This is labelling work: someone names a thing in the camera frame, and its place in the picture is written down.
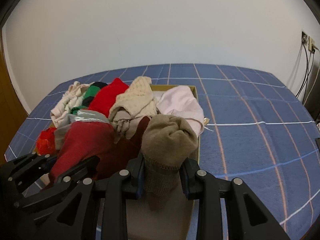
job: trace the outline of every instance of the white cable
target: white cable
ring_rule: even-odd
[[[303,105],[305,105],[306,104],[306,101],[308,100],[308,97],[309,97],[309,95],[310,95],[310,93],[311,93],[311,91],[312,91],[312,89],[313,89],[313,87],[315,86],[315,84],[316,84],[316,81],[317,81],[317,78],[318,78],[318,75],[319,75],[319,70],[320,70],[320,60],[319,60],[319,66],[318,66],[318,72],[317,72],[317,75],[316,75],[316,78],[315,78],[315,81],[313,82],[313,85],[312,85],[312,87],[311,87],[311,89],[310,89],[310,91],[309,91],[309,93],[308,93],[308,95],[307,95],[307,98],[306,98],[306,100],[304,101],[304,103],[303,103]]]

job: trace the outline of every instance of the white cloth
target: white cloth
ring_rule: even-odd
[[[82,104],[83,96],[91,84],[80,84],[79,81],[75,81],[69,86],[68,91],[63,94],[62,99],[50,112],[55,127],[58,128],[64,122],[73,107]]]
[[[150,84],[151,78],[137,77],[123,94],[117,95],[116,102],[110,108],[108,119],[117,125],[116,130],[127,139],[135,134],[139,124],[138,120],[134,122],[133,119],[157,114]]]
[[[161,114],[172,114],[186,119],[197,136],[203,132],[203,109],[193,96],[190,87],[177,86],[167,90],[156,107]]]

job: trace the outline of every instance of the wooden door frame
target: wooden door frame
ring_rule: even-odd
[[[4,152],[9,146],[10,141],[12,140],[15,133],[18,131],[22,123],[27,118],[28,114],[22,106],[16,91],[12,85],[9,72],[7,69],[7,64],[5,62],[4,56],[4,44],[2,39],[2,29],[0,29],[0,93],[5,98],[5,106],[9,109],[10,113],[14,118],[11,118],[10,121],[10,132],[4,136],[7,127],[0,126],[0,164],[5,162]]]

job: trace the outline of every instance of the bed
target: bed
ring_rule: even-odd
[[[32,111],[12,139],[6,160],[30,153],[41,130],[51,124],[50,110],[75,80],[130,84],[137,76],[153,84],[194,85],[205,117],[200,167],[217,178],[242,178],[292,240],[301,239],[320,214],[320,158],[313,119],[272,74],[236,66],[163,64],[111,70],[58,85]],[[24,195],[38,192],[38,180]],[[196,239],[195,203],[188,240]],[[224,239],[227,239],[223,217]]]

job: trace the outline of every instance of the electrical socket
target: electrical socket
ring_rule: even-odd
[[[315,43],[314,39],[309,36],[309,51],[313,50],[313,47],[315,46],[315,44],[316,43]]]
[[[302,44],[308,46],[308,35],[305,32],[302,32],[301,40]]]

